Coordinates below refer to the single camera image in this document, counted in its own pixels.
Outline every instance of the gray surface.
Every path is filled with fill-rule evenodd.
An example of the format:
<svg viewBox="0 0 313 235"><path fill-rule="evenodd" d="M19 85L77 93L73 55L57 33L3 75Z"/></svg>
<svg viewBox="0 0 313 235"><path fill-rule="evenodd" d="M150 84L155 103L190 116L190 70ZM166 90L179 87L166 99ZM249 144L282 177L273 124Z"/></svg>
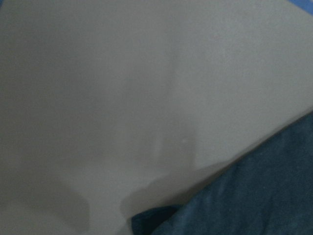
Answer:
<svg viewBox="0 0 313 235"><path fill-rule="evenodd" d="M0 233L130 234L313 105L285 0L5 0Z"/></svg>

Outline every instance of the blue stripe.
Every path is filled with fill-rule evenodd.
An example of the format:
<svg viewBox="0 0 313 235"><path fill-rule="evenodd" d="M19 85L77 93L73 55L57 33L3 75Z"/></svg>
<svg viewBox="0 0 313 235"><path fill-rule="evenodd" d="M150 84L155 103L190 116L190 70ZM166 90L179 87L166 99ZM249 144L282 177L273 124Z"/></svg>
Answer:
<svg viewBox="0 0 313 235"><path fill-rule="evenodd" d="M313 15L313 0L289 0L293 4Z"/></svg>

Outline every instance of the white surface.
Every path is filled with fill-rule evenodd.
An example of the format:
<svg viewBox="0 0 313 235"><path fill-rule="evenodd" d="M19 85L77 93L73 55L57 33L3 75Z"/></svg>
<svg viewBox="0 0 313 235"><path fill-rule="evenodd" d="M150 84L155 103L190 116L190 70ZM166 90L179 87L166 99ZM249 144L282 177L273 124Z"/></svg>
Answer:
<svg viewBox="0 0 313 235"><path fill-rule="evenodd" d="M0 233L127 235L184 201L310 109L312 38L285 0L5 0Z"/></svg>

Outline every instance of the blue tape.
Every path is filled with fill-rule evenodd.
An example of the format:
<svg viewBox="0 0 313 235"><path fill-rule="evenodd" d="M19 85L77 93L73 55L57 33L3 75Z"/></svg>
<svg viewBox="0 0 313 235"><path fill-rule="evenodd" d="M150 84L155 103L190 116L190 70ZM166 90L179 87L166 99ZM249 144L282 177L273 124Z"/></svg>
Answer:
<svg viewBox="0 0 313 235"><path fill-rule="evenodd" d="M313 0L289 0L293 4L313 15Z"/></svg>

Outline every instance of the navy garment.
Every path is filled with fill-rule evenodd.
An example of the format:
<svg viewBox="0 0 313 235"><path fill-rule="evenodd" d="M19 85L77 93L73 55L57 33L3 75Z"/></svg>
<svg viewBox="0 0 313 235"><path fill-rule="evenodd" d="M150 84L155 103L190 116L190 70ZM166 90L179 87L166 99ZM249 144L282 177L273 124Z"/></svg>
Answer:
<svg viewBox="0 0 313 235"><path fill-rule="evenodd" d="M144 215L136 215L133 225L144 226ZM313 235L313 113L248 153L170 218L158 220L163 222L152 233L134 234Z"/></svg>

